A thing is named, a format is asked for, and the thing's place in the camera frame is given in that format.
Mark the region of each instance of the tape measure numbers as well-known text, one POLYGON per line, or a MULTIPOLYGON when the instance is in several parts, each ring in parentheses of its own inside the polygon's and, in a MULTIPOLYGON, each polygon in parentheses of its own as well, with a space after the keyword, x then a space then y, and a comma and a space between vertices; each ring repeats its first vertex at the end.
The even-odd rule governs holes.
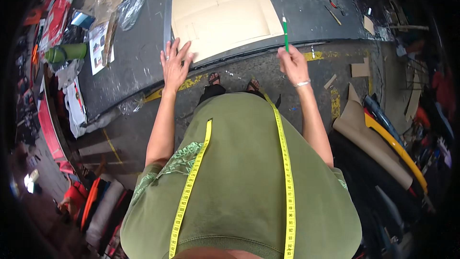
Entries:
MULTIPOLYGON (((286 241, 284 245, 284 259, 294 258, 294 245, 295 245, 295 196, 294 196, 294 182, 292 179, 291 171, 291 160, 289 159, 288 145, 286 144, 286 138, 284 136, 283 125, 281 123, 281 116, 278 109, 271 102, 268 95, 264 94, 268 103, 273 108, 275 113, 276 125, 278 127, 278 135, 280 138, 281 151, 283 155, 283 167, 284 167, 284 178, 286 184, 286 241)), ((177 241, 179 238, 180 226, 182 219, 184 218, 185 210, 189 202, 190 194, 192 192, 193 184, 195 183, 196 175, 203 160, 204 152, 211 139, 211 128, 213 120, 210 119, 206 123, 206 135, 204 144, 201 147, 200 152, 196 156, 192 170, 187 177, 182 196, 180 198, 179 207, 177 209, 176 217, 174 219, 174 225, 172 226, 171 240, 169 243, 169 258, 171 259, 176 254, 177 241)))

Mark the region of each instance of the green pencil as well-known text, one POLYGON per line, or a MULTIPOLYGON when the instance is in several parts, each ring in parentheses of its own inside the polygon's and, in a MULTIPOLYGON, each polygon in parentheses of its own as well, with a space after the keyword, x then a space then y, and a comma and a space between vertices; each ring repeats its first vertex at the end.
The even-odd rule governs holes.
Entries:
POLYGON ((286 45, 286 51, 289 52, 289 42, 288 42, 288 23, 283 14, 283 31, 284 31, 284 44, 286 45))

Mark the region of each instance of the black pants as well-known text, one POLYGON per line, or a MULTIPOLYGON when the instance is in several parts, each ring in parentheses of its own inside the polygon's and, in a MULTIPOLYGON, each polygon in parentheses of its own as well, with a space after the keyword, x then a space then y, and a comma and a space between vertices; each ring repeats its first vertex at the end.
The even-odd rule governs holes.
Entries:
MULTIPOLYGON (((257 95, 257 96, 259 96, 260 98, 263 98, 266 101, 264 95, 262 93, 260 93, 259 91, 250 90, 250 91, 244 91, 244 92, 257 95)), ((204 93, 203 93, 203 95, 201 95, 200 102, 198 102, 198 105, 200 105, 201 102, 205 101, 208 98, 211 98, 211 97, 214 97, 214 96, 217 96, 217 95, 222 95, 222 94, 225 94, 225 93, 226 93, 225 88, 220 84, 214 84, 214 85, 211 85, 211 86, 205 86, 204 87, 204 93)))

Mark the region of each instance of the green t-shirt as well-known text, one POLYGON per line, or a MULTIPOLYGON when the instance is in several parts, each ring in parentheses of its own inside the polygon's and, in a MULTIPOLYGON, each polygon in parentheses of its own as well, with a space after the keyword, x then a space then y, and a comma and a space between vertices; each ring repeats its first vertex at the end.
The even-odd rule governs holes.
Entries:
MULTIPOLYGON (((283 257, 286 190, 275 115, 260 97, 233 93, 200 104, 166 166, 150 164, 139 176, 121 227, 129 258, 168 258, 179 200, 210 118, 211 140, 176 252, 215 247, 283 257)), ((295 189, 295 258, 351 258, 361 241, 361 224, 341 171, 328 168, 284 117, 282 124, 295 189)))

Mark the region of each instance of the silver bracelet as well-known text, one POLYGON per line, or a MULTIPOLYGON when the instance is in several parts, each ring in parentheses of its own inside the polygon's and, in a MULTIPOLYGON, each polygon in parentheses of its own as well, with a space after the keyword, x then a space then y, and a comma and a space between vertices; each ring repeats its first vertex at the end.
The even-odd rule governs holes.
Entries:
POLYGON ((301 87, 301 86, 304 86, 304 85, 307 85, 307 84, 310 84, 311 80, 308 79, 307 81, 304 81, 304 82, 299 82, 297 84, 294 85, 294 87, 301 87))

